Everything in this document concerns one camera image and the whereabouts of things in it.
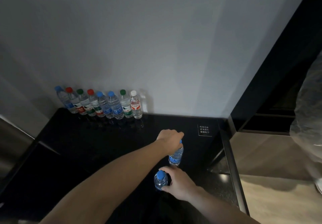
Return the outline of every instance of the gray wall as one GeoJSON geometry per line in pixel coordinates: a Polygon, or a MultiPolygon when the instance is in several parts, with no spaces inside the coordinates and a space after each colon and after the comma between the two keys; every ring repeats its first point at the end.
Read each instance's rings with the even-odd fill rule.
{"type": "Polygon", "coordinates": [[[136,89],[150,113],[227,117],[300,2],[0,0],[0,42],[16,67],[2,64],[0,85],[41,119],[32,135],[60,106],[58,84],[136,89]]]}

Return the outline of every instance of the person's left arm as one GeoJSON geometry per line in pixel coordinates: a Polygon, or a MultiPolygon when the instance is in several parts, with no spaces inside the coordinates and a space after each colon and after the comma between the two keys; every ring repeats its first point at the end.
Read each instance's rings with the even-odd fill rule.
{"type": "Polygon", "coordinates": [[[182,137],[183,132],[162,130],[155,142],[110,162],[72,189],[40,224],[105,223],[149,171],[180,148],[182,137]]]}

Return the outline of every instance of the bottle label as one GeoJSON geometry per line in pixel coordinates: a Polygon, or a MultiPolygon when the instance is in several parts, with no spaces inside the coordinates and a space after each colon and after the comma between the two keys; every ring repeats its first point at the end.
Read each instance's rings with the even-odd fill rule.
{"type": "Polygon", "coordinates": [[[93,107],[94,107],[94,110],[95,110],[97,115],[104,114],[103,110],[101,109],[101,107],[99,105],[93,106],[93,107]]]}
{"type": "Polygon", "coordinates": [[[81,103],[74,104],[74,106],[75,106],[75,108],[77,108],[79,113],[85,112],[85,109],[84,109],[84,107],[82,106],[81,103]]]}
{"type": "Polygon", "coordinates": [[[120,114],[120,113],[122,113],[122,107],[119,107],[118,109],[113,110],[113,114],[120,114]]]}
{"type": "Polygon", "coordinates": [[[131,115],[133,114],[132,109],[131,109],[131,104],[129,106],[123,106],[123,112],[125,115],[131,115]]]}
{"type": "Polygon", "coordinates": [[[69,104],[65,104],[65,107],[68,109],[71,109],[74,107],[74,105],[72,103],[69,103],[69,104]]]}
{"type": "Polygon", "coordinates": [[[175,158],[172,158],[171,156],[169,156],[169,161],[171,161],[172,163],[175,163],[175,164],[179,164],[181,161],[181,157],[178,159],[175,159],[175,158]]]}
{"type": "Polygon", "coordinates": [[[131,104],[131,109],[133,110],[139,110],[141,108],[141,104],[138,103],[138,104],[131,104]]]}
{"type": "Polygon", "coordinates": [[[103,113],[104,114],[110,114],[110,113],[112,113],[112,109],[109,108],[108,110],[103,110],[103,113]]]}
{"type": "Polygon", "coordinates": [[[94,110],[94,107],[93,106],[91,106],[90,104],[88,104],[88,105],[83,105],[83,107],[84,107],[84,109],[86,110],[86,112],[88,113],[88,114],[92,114],[92,113],[95,113],[95,110],[94,110]]]}

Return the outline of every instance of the person's left hand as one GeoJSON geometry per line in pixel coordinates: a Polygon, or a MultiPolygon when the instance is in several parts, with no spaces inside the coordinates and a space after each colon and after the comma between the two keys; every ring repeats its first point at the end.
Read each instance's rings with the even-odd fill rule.
{"type": "Polygon", "coordinates": [[[183,138],[183,132],[177,132],[176,130],[162,130],[156,138],[156,143],[159,143],[167,155],[172,155],[176,150],[182,147],[180,140],[183,138]]]}

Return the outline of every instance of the plastic bottle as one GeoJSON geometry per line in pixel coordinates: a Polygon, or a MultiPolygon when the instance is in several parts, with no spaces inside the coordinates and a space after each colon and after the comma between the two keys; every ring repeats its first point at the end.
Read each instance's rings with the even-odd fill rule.
{"type": "Polygon", "coordinates": [[[102,108],[99,105],[99,101],[98,101],[97,96],[94,93],[94,90],[93,89],[89,89],[89,90],[87,90],[87,93],[89,95],[90,103],[93,106],[93,108],[94,108],[97,116],[98,117],[104,117],[105,116],[104,115],[104,112],[103,112],[102,108]]]}
{"type": "Polygon", "coordinates": [[[107,99],[106,96],[104,96],[104,94],[102,92],[97,92],[96,93],[97,97],[98,97],[98,102],[100,107],[103,110],[104,115],[106,115],[107,118],[112,119],[113,116],[113,111],[109,105],[109,101],[107,99]]]}
{"type": "Polygon", "coordinates": [[[113,115],[115,119],[120,120],[124,117],[122,105],[120,103],[119,98],[114,94],[113,91],[109,91],[109,105],[111,106],[111,109],[113,110],[113,115]]]}
{"type": "Polygon", "coordinates": [[[133,112],[132,112],[132,109],[131,109],[131,98],[130,98],[130,96],[126,93],[126,91],[124,89],[122,89],[120,91],[120,94],[121,94],[120,102],[121,102],[121,105],[122,105],[124,116],[126,118],[133,117],[133,112]]]}
{"type": "Polygon", "coordinates": [[[78,94],[75,91],[73,91],[71,87],[67,87],[65,91],[68,93],[69,100],[78,110],[78,113],[81,115],[86,115],[87,114],[86,110],[84,109],[83,105],[80,103],[78,99],[78,94]]]}
{"type": "Polygon", "coordinates": [[[182,154],[183,154],[183,145],[173,155],[169,156],[170,165],[178,166],[181,162],[182,154]]]}
{"type": "Polygon", "coordinates": [[[56,86],[55,91],[57,93],[57,97],[63,103],[63,105],[69,110],[70,113],[76,114],[78,113],[77,109],[70,102],[68,93],[66,93],[61,86],[56,86]]]}
{"type": "Polygon", "coordinates": [[[154,175],[154,185],[158,190],[162,190],[163,186],[168,185],[168,175],[163,170],[159,170],[154,175]]]}
{"type": "Polygon", "coordinates": [[[96,116],[95,109],[91,105],[89,98],[86,94],[84,94],[83,89],[77,89],[76,90],[78,94],[78,99],[80,100],[80,103],[83,105],[84,109],[86,110],[87,114],[89,116],[96,116]]]}
{"type": "Polygon", "coordinates": [[[131,91],[131,109],[133,111],[133,116],[135,119],[141,119],[143,116],[140,100],[137,96],[136,91],[131,91]]]}

